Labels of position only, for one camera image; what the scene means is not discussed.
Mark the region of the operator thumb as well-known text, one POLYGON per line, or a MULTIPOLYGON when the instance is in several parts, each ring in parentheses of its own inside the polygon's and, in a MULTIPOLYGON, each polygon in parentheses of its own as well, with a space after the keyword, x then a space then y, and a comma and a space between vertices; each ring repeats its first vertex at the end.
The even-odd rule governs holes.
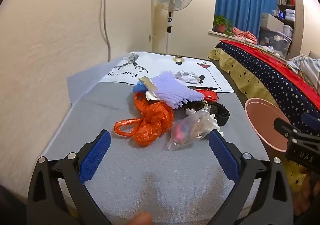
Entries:
POLYGON ((153 225, 153 216, 147 211, 135 215, 126 225, 153 225))

